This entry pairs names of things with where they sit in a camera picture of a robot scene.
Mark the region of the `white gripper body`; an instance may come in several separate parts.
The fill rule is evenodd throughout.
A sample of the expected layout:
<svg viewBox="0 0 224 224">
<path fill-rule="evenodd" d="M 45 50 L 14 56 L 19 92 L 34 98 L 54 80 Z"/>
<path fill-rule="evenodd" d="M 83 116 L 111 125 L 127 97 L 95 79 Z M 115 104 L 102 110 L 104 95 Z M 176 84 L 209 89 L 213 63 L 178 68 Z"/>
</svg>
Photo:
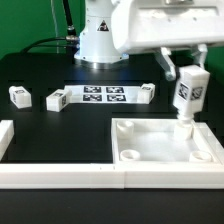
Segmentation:
<svg viewBox="0 0 224 224">
<path fill-rule="evenodd" d="M 120 0 L 111 29 L 115 48 L 128 54 L 223 44 L 224 0 Z"/>
</svg>

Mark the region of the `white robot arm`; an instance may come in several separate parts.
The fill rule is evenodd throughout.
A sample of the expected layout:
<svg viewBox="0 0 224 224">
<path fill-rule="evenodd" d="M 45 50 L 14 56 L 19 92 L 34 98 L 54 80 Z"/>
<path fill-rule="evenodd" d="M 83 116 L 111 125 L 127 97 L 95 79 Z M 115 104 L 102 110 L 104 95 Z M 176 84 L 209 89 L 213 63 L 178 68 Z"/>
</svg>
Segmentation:
<svg viewBox="0 0 224 224">
<path fill-rule="evenodd" d="M 173 51 L 190 49 L 199 66 L 207 48 L 224 45 L 224 0 L 85 0 L 75 58 L 93 68 L 153 52 L 169 80 Z"/>
</svg>

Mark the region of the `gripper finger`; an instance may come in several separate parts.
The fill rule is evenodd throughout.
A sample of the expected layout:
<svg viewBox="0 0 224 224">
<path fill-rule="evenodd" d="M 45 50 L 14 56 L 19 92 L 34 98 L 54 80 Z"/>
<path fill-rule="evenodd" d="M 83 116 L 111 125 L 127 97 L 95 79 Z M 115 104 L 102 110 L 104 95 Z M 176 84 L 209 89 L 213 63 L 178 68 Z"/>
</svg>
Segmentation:
<svg viewBox="0 0 224 224">
<path fill-rule="evenodd" d="M 208 49 L 206 44 L 198 44 L 192 47 L 191 55 L 194 59 L 194 63 L 199 67 L 204 68 Z"/>
<path fill-rule="evenodd" d="M 168 81 L 176 79 L 176 67 L 170 58 L 171 50 L 166 47 L 161 47 L 155 54 L 155 58 L 165 72 L 165 77 Z"/>
</svg>

